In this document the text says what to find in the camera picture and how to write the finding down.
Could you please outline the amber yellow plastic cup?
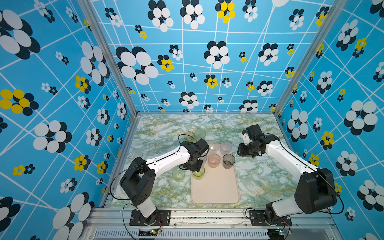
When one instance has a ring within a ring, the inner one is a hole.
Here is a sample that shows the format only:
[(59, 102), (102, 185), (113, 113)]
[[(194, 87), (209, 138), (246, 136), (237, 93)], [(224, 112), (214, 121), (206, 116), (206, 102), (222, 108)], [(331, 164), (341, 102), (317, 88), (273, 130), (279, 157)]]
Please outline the amber yellow plastic cup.
[(186, 141), (190, 142), (190, 143), (194, 143), (196, 140), (195, 140), (195, 134), (191, 131), (188, 131), (188, 132), (185, 132), (183, 134), (183, 137)]

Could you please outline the light green textured cup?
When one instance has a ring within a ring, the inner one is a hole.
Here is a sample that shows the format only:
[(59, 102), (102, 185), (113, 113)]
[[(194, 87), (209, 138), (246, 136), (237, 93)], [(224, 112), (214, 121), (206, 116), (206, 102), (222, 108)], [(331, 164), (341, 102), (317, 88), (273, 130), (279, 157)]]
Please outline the light green textured cup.
[(206, 131), (203, 129), (196, 129), (194, 132), (195, 139), (198, 141), (200, 139), (205, 139), (206, 138)]

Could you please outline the small clear faceted glass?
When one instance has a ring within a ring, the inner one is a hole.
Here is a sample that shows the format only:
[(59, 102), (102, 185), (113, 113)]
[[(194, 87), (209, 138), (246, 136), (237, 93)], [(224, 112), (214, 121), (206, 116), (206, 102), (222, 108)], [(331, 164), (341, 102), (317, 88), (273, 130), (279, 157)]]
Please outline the small clear faceted glass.
[(214, 141), (211, 141), (208, 144), (209, 144), (209, 154), (216, 154), (220, 145)]

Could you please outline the pink textured plastic cup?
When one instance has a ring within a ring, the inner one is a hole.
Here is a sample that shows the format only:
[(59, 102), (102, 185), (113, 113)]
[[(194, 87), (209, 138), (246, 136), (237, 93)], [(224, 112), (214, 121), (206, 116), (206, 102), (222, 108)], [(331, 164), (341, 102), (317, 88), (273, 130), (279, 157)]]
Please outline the pink textured plastic cup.
[(209, 166), (214, 169), (219, 166), (221, 157), (218, 154), (211, 154), (208, 157)]

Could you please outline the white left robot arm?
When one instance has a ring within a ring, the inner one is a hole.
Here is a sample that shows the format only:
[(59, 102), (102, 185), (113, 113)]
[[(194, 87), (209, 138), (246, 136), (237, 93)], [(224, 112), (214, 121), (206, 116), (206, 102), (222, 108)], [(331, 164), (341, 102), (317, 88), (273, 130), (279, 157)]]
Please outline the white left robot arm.
[(183, 170), (199, 172), (203, 164), (201, 158), (208, 151), (209, 144), (200, 139), (196, 143), (179, 143), (175, 149), (152, 159), (137, 157), (131, 162), (119, 185), (141, 216), (151, 221), (157, 217), (158, 212), (150, 198), (155, 180), (178, 166)]

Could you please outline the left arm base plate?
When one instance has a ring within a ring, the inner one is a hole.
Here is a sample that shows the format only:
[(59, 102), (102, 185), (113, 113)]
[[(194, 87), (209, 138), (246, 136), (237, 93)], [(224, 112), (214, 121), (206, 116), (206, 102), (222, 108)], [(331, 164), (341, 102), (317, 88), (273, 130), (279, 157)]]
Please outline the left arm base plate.
[(132, 210), (130, 226), (169, 226), (171, 220), (170, 210), (155, 210), (153, 214), (145, 218), (139, 210)]

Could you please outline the dark grey plastic cup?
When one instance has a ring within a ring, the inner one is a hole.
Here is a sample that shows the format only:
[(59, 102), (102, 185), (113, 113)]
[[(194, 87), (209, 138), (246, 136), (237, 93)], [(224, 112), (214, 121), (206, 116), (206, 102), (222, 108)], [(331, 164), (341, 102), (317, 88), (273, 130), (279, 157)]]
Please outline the dark grey plastic cup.
[(235, 164), (236, 159), (232, 154), (225, 154), (223, 156), (223, 166), (225, 169), (230, 169)]

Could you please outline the pale green plastic cup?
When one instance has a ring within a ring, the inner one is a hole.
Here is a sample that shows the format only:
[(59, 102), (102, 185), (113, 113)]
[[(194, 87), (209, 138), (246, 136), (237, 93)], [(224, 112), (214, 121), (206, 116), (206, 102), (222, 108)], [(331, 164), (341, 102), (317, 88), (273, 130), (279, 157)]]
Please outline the pale green plastic cup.
[(181, 183), (185, 179), (186, 173), (185, 170), (176, 167), (173, 169), (172, 176), (176, 182)]

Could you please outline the clear textured plastic cup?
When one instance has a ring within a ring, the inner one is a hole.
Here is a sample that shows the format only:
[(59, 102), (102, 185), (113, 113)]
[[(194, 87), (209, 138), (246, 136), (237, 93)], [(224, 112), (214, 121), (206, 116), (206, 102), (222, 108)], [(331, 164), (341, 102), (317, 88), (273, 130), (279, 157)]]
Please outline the clear textured plastic cup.
[(227, 154), (232, 154), (233, 147), (232, 144), (228, 142), (224, 142), (220, 144), (220, 153), (222, 156), (227, 155)]

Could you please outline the bright green plastic cup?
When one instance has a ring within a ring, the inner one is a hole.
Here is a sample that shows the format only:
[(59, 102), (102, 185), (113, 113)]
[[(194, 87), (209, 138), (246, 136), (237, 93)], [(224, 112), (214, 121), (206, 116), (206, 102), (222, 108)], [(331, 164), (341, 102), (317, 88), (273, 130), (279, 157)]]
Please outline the bright green plastic cup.
[(193, 177), (194, 179), (196, 180), (201, 180), (203, 178), (203, 176), (205, 175), (205, 167), (204, 166), (201, 166), (200, 170), (197, 172), (193, 172)]

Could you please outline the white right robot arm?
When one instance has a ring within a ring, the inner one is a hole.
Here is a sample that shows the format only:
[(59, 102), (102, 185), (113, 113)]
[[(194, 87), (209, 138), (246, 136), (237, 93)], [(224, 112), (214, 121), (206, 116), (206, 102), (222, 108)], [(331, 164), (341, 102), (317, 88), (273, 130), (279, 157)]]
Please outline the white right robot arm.
[(268, 155), (278, 161), (298, 181), (292, 197), (266, 205), (265, 219), (275, 225), (284, 217), (316, 213), (337, 204), (340, 194), (335, 189), (330, 170), (320, 169), (296, 155), (287, 148), (279, 137), (263, 133), (259, 125), (252, 125), (242, 131), (243, 143), (237, 154), (241, 157)]

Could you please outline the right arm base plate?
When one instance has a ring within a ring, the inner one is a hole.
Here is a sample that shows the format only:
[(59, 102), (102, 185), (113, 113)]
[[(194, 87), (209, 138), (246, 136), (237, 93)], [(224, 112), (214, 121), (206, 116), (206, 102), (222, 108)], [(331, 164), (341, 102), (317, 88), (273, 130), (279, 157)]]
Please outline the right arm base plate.
[(278, 217), (277, 220), (273, 220), (268, 223), (266, 220), (265, 211), (262, 210), (247, 210), (246, 217), (251, 221), (253, 227), (291, 227), (292, 221), (290, 216)]

